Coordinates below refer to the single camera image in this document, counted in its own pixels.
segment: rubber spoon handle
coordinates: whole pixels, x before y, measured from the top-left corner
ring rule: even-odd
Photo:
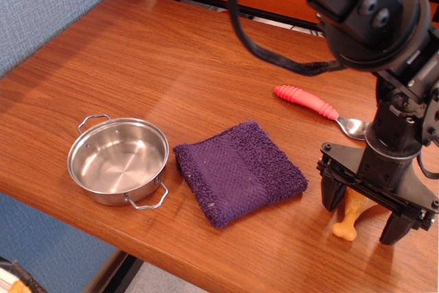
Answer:
[[[298,87],[289,85],[276,86],[274,87],[274,93],[291,103],[297,103],[317,111],[320,115],[328,119],[336,120],[340,116],[332,105]]]

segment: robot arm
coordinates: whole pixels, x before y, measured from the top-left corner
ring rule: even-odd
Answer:
[[[392,215],[383,244],[394,244],[411,228],[428,230],[439,213],[439,199],[412,167],[424,145],[439,146],[439,31],[431,24],[428,0],[308,4],[318,12],[337,61],[302,65],[262,49],[242,32],[236,0],[229,0],[229,10],[242,43],[263,60],[305,75],[350,67],[377,76],[378,108],[366,131],[366,147],[322,144],[323,205],[334,209],[351,187],[388,208]]]

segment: stainless steel pot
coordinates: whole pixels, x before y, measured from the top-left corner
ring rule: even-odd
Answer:
[[[82,132],[82,126],[94,117],[108,120]],[[159,176],[169,156],[169,144],[161,130],[141,119],[91,115],[78,131],[81,135],[70,149],[67,167],[91,199],[111,206],[130,203],[136,209],[162,205],[169,191]],[[165,193],[157,204],[136,204],[160,185]]]

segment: purple towel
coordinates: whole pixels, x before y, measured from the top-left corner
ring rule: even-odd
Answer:
[[[198,143],[177,145],[174,152],[187,184],[216,227],[307,188],[302,172],[254,121]]]

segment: wood grain surface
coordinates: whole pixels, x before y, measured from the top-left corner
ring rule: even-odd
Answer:
[[[243,25],[259,44],[299,62],[332,59],[323,38]],[[332,235],[344,207],[331,213],[322,206],[320,146],[363,143],[276,97],[280,84],[318,95],[345,117],[374,117],[369,73],[306,78],[251,56],[227,14],[170,0],[105,0],[0,81],[0,191],[210,292],[436,292],[436,225],[384,246],[379,237],[389,212],[376,207],[360,218],[354,242]],[[217,229],[171,154],[163,206],[137,211],[98,204],[67,171],[76,128],[95,113],[150,121],[170,148],[255,120],[309,188]],[[427,148],[425,162],[439,171],[434,148]],[[423,182],[438,193],[437,181]],[[159,198],[158,190],[142,202]]]

